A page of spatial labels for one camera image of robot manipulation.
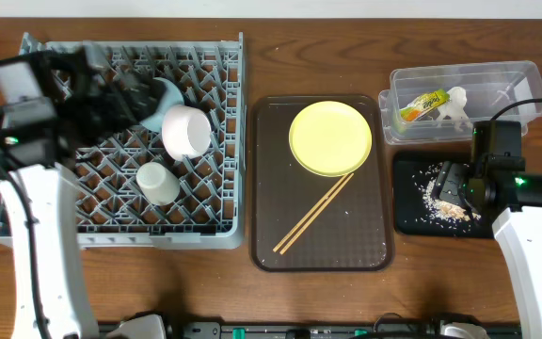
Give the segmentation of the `yellow round plate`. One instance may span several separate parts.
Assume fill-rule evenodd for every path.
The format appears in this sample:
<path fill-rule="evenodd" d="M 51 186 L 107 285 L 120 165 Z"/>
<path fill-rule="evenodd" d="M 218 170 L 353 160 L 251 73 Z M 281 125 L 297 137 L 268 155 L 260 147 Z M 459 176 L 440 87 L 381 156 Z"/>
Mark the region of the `yellow round plate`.
<path fill-rule="evenodd" d="M 288 142 L 304 169 L 324 177 L 341 177 L 367 160 L 373 148 L 373 133 L 369 122 L 353 106 L 321 101 L 295 115 Z"/>

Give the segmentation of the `light blue saucer plate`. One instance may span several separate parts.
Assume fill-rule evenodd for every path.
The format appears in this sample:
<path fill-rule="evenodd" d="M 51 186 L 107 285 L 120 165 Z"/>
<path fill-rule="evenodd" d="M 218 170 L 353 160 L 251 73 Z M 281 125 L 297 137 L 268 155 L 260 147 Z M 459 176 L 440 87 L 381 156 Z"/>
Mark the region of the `light blue saucer plate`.
<path fill-rule="evenodd" d="M 154 77 L 154 82 L 157 85 L 163 85 L 165 91 L 154 114 L 142 121 L 140 125 L 152 132 L 160 133 L 167 112 L 173 106 L 184 105 L 184 98 L 180 89 L 170 80 L 163 77 Z"/>

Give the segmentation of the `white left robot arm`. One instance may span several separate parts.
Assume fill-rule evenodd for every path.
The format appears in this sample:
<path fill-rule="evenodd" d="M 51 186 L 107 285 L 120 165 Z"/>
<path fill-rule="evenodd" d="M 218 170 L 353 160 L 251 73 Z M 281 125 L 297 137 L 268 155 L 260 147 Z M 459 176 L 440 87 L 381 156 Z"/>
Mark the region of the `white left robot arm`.
<path fill-rule="evenodd" d="M 8 213 L 16 280 L 15 338 L 99 338 L 77 242 L 73 143 L 90 113 L 57 104 L 26 62 L 0 66 L 0 195 Z"/>

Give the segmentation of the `white plastic cup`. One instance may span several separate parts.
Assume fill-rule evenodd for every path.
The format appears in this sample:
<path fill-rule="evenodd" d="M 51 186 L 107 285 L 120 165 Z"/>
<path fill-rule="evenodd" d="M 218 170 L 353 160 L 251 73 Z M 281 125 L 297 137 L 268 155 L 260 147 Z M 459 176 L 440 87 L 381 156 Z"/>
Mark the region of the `white plastic cup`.
<path fill-rule="evenodd" d="M 136 181 L 145 198 L 154 205 L 171 204 L 181 191 L 179 179 L 157 162 L 142 165 Z"/>

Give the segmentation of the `yellow green snack wrapper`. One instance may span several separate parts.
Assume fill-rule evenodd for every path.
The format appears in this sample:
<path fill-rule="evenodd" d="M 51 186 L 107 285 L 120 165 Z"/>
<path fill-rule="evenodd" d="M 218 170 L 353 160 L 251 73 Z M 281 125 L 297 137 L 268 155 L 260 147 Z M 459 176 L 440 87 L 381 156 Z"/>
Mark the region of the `yellow green snack wrapper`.
<path fill-rule="evenodd" d="M 418 96 L 406 107 L 401 108 L 399 113 L 404 121 L 417 121 L 449 100 L 450 95 L 444 89 L 438 89 Z"/>

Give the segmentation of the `white bowl with food scraps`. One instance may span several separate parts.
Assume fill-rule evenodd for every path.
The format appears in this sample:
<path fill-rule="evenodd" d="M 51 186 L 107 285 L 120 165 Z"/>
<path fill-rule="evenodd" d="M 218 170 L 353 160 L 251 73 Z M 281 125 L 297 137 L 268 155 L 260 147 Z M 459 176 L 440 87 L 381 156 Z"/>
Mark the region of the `white bowl with food scraps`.
<path fill-rule="evenodd" d="M 167 153 L 175 160 L 204 155 L 211 145 L 211 124 L 203 111 L 175 105 L 162 123 L 162 140 Z"/>

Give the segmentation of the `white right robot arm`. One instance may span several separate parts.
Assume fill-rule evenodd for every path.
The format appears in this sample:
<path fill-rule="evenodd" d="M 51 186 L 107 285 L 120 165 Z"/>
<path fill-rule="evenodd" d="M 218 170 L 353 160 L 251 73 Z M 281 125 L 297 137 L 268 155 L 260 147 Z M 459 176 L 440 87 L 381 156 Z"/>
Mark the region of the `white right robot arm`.
<path fill-rule="evenodd" d="M 432 197 L 479 216 L 500 246 L 522 336 L 542 338 L 542 175 L 446 161 Z"/>

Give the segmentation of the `pile of rice scraps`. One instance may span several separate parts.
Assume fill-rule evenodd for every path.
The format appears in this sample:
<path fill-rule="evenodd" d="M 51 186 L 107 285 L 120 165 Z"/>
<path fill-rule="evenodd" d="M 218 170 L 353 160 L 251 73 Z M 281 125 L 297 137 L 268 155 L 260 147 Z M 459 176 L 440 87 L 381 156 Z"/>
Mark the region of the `pile of rice scraps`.
<path fill-rule="evenodd" d="M 470 217 L 462 207 L 432 197 L 441 167 L 442 163 L 431 164 L 412 176 L 414 189 L 422 194 L 422 215 L 416 220 L 425 223 L 445 221 L 453 225 L 479 220 L 480 216 L 475 213 Z"/>

